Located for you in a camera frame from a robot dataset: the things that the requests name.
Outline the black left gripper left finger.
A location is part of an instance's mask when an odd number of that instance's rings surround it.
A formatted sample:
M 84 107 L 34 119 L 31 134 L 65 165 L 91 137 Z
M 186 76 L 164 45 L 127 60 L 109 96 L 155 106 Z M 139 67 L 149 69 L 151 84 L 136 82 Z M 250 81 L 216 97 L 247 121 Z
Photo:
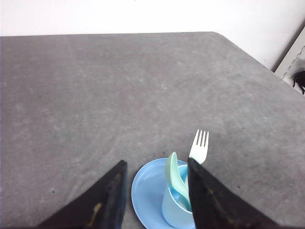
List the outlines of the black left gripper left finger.
M 120 229 L 127 202 L 127 162 L 119 161 L 38 229 Z

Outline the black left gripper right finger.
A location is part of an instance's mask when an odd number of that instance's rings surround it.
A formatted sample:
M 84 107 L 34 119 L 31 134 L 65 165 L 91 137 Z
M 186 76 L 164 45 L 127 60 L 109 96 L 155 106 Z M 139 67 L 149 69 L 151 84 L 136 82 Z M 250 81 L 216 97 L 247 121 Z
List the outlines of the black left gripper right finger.
M 188 159 L 190 202 L 197 229 L 280 229 L 281 226 L 230 191 L 193 158 Z

